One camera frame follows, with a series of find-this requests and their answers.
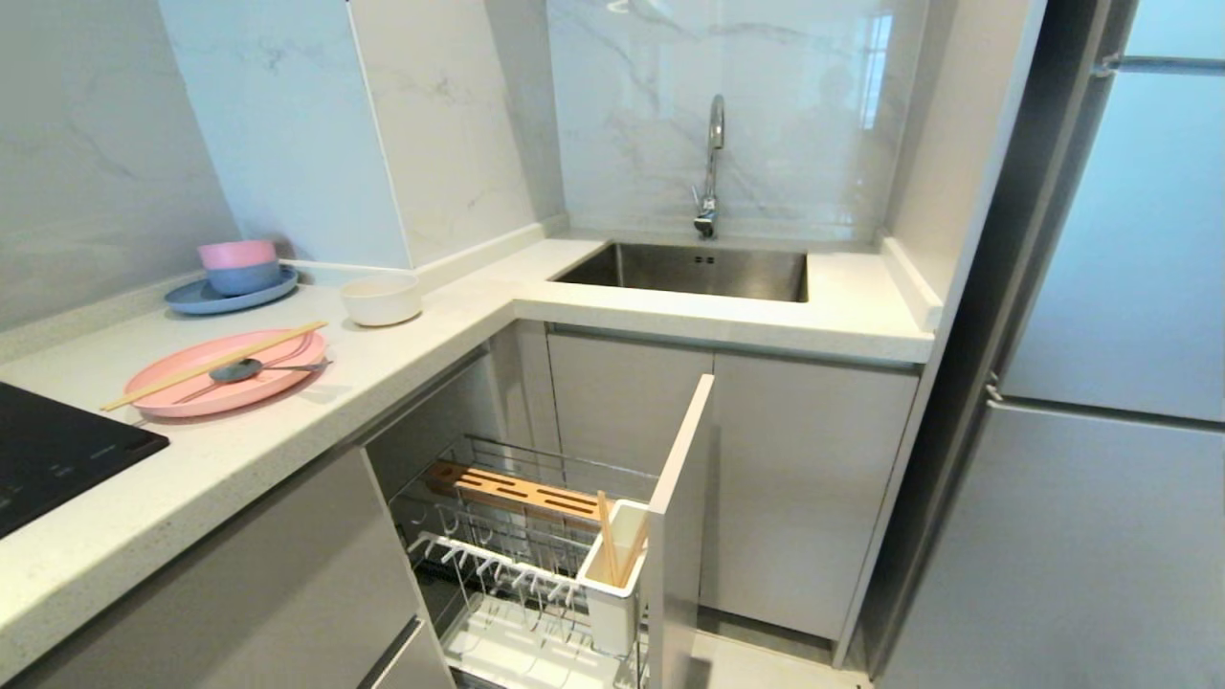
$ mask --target cabinet door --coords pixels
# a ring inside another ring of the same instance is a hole
[[[714,356],[573,335],[549,336],[561,449],[568,455],[659,473]]]
[[[420,608],[360,450],[316,460],[11,687],[356,687]]]
[[[642,587],[650,625],[652,689],[687,685],[697,629],[707,477],[714,447],[709,403],[713,386],[710,374],[698,379],[650,495]],[[691,385],[686,389],[693,390]]]
[[[918,379],[715,354],[702,602],[838,640]]]

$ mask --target spoon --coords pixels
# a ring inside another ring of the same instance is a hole
[[[266,367],[260,359],[239,359],[233,364],[216,368],[208,371],[208,378],[217,383],[238,383],[249,378],[255,378],[261,370],[322,370],[332,362],[320,362],[300,367]]]

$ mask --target chopsticks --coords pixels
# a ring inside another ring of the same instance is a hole
[[[595,503],[600,516],[600,535],[604,537],[604,564],[609,570],[609,584],[620,588],[630,582],[630,575],[633,574],[633,564],[638,561],[638,554],[642,553],[642,547],[647,542],[647,521],[649,515],[642,515],[642,521],[638,522],[638,531],[633,535],[633,544],[630,546],[630,557],[626,558],[622,566],[616,555],[616,543],[612,541],[612,523],[609,521],[608,497],[603,490],[595,494]]]
[[[108,403],[103,405],[100,408],[104,412],[110,412],[110,411],[118,409],[119,407],[124,407],[124,406],[131,405],[132,402],[135,402],[137,400],[141,400],[143,397],[148,397],[149,395],[152,395],[154,392],[160,392],[162,390],[165,390],[167,387],[178,385],[178,384],[180,384],[180,383],[183,383],[185,380],[196,378],[197,375],[207,374],[208,371],[211,371],[211,370],[213,370],[216,368],[224,367],[225,364],[233,364],[234,362],[236,362],[239,359],[245,359],[245,358],[250,357],[251,354],[255,354],[257,352],[262,352],[262,351],[265,351],[265,349],[267,349],[270,347],[276,347],[277,345],[281,345],[282,342],[289,342],[290,340],[293,340],[295,337],[301,337],[303,335],[306,335],[307,332],[314,332],[314,331],[316,331],[316,330],[318,330],[318,329],[321,329],[321,327],[323,327],[326,325],[327,325],[326,321],[318,320],[318,321],[311,322],[311,324],[306,324],[306,325],[304,325],[301,327],[295,327],[294,330],[289,330],[289,331],[282,332],[281,335],[273,335],[272,337],[268,337],[266,340],[261,340],[261,341],[256,342],[255,345],[249,345],[246,347],[243,347],[241,349],[235,349],[235,351],[233,351],[229,354],[225,354],[223,357],[217,357],[216,359],[213,359],[211,362],[207,362],[207,363],[203,363],[203,364],[200,364],[198,367],[194,367],[194,368],[190,368],[187,370],[181,370],[181,371],[179,371],[179,373],[176,373],[174,375],[168,375],[168,376],[163,378],[162,380],[159,380],[157,383],[151,383],[149,385],[146,385],[145,387],[141,387],[140,390],[134,390],[132,392],[129,392],[127,395],[124,395],[123,397],[120,397],[120,398],[118,398],[118,400],[115,400],[113,402],[108,402]]]
[[[603,490],[595,493],[595,503],[600,512],[600,535],[604,536],[604,559],[609,569],[609,581],[617,585],[621,581],[621,568],[616,564],[616,543],[612,542],[612,523],[609,522],[608,495]]]

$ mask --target blue bowl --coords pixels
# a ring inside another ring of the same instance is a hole
[[[281,282],[281,262],[268,261],[241,268],[217,268],[206,271],[208,284],[227,297],[250,294],[267,289]]]

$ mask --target induction cooktop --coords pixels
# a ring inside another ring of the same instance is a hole
[[[169,444],[0,383],[0,538]]]

